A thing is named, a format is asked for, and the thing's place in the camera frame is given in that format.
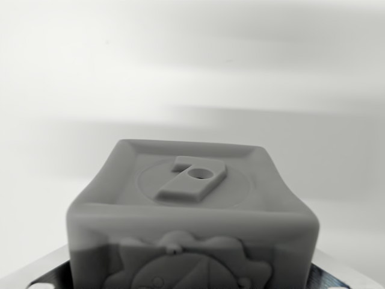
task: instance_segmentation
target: white background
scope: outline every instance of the white background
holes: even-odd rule
[[[265,147],[318,248],[384,285],[384,31],[380,1],[0,1],[0,277],[148,138]]]

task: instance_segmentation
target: cube top face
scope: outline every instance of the cube top face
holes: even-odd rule
[[[234,144],[122,140],[79,202],[295,211],[266,150]]]

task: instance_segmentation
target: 3d printed cube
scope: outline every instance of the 3d printed cube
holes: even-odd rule
[[[121,140],[67,227],[75,289],[304,289],[319,223],[263,148]]]

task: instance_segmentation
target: gray resin print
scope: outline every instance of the gray resin print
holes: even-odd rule
[[[75,289],[304,289],[319,223],[263,148],[120,140],[67,228]]]

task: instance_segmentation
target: screw hole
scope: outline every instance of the screw hole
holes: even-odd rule
[[[188,171],[188,175],[195,179],[209,179],[214,176],[210,170],[206,169],[191,169]]]

